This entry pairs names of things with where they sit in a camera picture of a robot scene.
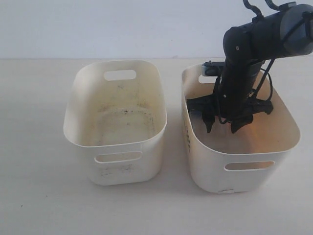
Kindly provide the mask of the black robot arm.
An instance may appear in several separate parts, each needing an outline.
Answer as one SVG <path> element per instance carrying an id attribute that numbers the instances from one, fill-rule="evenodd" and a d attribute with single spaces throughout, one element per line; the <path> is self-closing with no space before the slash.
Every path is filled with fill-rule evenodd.
<path id="1" fill-rule="evenodd" d="M 249 125 L 257 113 L 270 114 L 270 98 L 259 99 L 258 93 L 276 59 L 303 56 L 313 51 L 313 7 L 287 2 L 276 5 L 267 1 L 274 13 L 264 16 L 260 9 L 244 1 L 255 13 L 251 22 L 231 27 L 223 37 L 225 60 L 207 61 L 203 76 L 216 78 L 213 92 L 186 101 L 188 111 L 201 113 L 206 131 L 213 124 L 230 124 L 232 133 Z"/>

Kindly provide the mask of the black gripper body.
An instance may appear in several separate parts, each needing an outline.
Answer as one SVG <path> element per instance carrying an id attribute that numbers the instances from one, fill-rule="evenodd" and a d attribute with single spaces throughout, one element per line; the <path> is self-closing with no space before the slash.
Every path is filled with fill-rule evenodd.
<path id="1" fill-rule="evenodd" d="M 234 66 L 225 61 L 223 72 L 216 77 L 212 94 L 187 99 L 189 111 L 214 112 L 219 122 L 230 122 L 236 117 L 253 116 L 273 111 L 271 98 L 257 98 L 260 88 L 253 87 L 263 61 Z"/>

